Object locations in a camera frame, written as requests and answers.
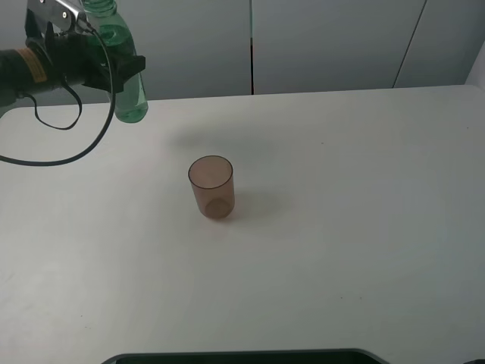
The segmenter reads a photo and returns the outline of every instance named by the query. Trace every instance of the metal bracket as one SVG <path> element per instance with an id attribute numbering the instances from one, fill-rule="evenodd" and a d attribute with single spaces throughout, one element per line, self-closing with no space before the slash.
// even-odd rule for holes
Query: metal bracket
<path id="1" fill-rule="evenodd" d="M 80 20 L 87 22 L 80 0 L 27 0 L 27 20 L 35 22 L 38 32 L 45 34 L 47 23 L 52 23 L 64 32 L 83 33 L 78 26 Z M 27 29 L 27 36 L 33 36 L 35 28 Z"/>

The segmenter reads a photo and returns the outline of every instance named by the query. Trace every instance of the black tray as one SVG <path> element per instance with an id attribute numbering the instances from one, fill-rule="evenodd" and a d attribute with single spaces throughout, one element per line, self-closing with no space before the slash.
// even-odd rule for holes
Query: black tray
<path id="1" fill-rule="evenodd" d="M 363 350 L 128 354 L 105 364 L 386 364 Z"/>

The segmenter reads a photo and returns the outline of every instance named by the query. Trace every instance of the cup rim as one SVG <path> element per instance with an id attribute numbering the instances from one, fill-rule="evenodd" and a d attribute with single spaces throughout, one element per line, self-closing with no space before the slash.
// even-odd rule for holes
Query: cup rim
<path id="1" fill-rule="evenodd" d="M 227 163 L 229 163 L 229 166 L 230 166 L 230 176 L 229 178 L 227 178 L 227 180 L 220 184 L 219 186 L 216 186 L 216 187 L 201 187 L 199 186 L 198 184 L 196 184 L 192 178 L 190 177 L 190 171 L 192 170 L 192 167 L 200 160 L 204 159 L 204 158 L 209 158 L 209 157 L 217 157 L 217 158 L 221 158 L 223 159 L 224 161 L 226 161 Z M 190 180 L 190 183 L 193 185 L 193 186 L 196 186 L 197 188 L 200 188 L 201 190 L 215 190 L 216 188 L 221 188 L 222 186 L 226 185 L 232 178 L 233 178 L 233 175 L 234 175 L 234 167 L 233 167 L 233 164 L 229 161 L 229 159 L 227 158 L 224 158 L 222 155 L 215 155 L 215 154 L 211 154 L 211 155 L 204 155 L 203 157 L 200 157 L 198 159 L 196 159 L 191 165 L 190 165 L 190 168 L 189 168 L 189 172 L 188 172 L 188 175 L 189 175 L 189 180 Z"/>

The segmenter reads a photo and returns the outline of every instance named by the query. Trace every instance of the green plastic bottle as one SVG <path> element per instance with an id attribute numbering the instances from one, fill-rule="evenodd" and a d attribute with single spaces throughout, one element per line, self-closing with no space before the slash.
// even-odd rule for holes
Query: green plastic bottle
<path id="1" fill-rule="evenodd" d="M 83 0 L 83 4 L 88 18 L 95 18 L 99 25 L 99 34 L 110 51 L 119 55 L 136 54 L 130 29 L 117 13 L 115 0 Z M 95 37 L 91 42 L 94 46 L 99 46 Z M 115 114 L 125 123 L 137 123 L 145 117 L 148 110 L 142 75 L 137 74 L 124 84 L 124 91 L 116 95 Z"/>

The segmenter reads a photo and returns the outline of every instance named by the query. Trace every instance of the brown plastic cup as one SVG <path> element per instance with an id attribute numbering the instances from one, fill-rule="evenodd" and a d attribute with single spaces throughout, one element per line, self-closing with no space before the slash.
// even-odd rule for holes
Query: brown plastic cup
<path id="1" fill-rule="evenodd" d="M 227 159 L 219 155 L 197 159 L 189 168 L 189 179 L 204 216 L 225 218 L 233 211 L 233 166 Z"/>

